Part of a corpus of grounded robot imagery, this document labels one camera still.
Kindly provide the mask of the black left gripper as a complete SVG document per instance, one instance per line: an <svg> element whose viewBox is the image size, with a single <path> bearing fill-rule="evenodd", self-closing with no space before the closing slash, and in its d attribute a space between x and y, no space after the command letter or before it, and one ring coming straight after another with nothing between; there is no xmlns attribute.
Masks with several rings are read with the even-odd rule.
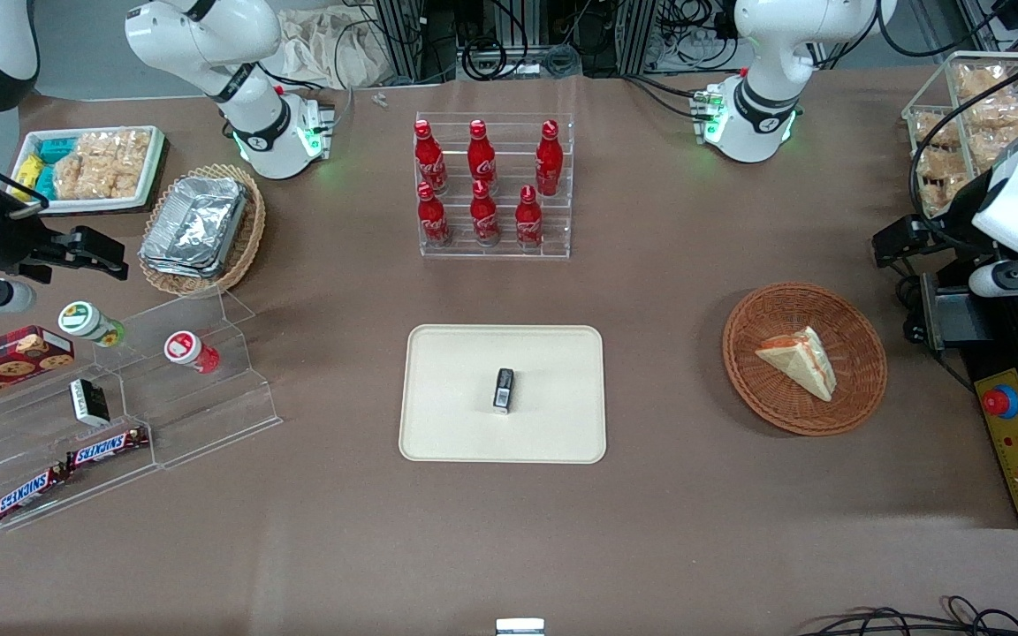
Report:
<svg viewBox="0 0 1018 636"><path fill-rule="evenodd" d="M950 201L945 214L934 218L936 232L918 217L902 217L872 238L874 264L888 269L898 262L950 251L957 259L989 259L998 247L989 235L975 228L973 218L985 201L992 170L986 170L964 186Z"/></svg>

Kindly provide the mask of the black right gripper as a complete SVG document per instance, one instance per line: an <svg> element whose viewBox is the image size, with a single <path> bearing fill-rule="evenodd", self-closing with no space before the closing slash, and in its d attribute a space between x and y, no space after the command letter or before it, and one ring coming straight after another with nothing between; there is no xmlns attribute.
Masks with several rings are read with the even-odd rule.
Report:
<svg viewBox="0 0 1018 636"><path fill-rule="evenodd" d="M48 206L42 197L27 204L0 192L0 273L39 284L52 281L54 267L101 271L118 281L128 279L129 267L124 263L125 246L121 242L88 226L54 233L39 217ZM61 254L35 252L49 241Z"/></svg>

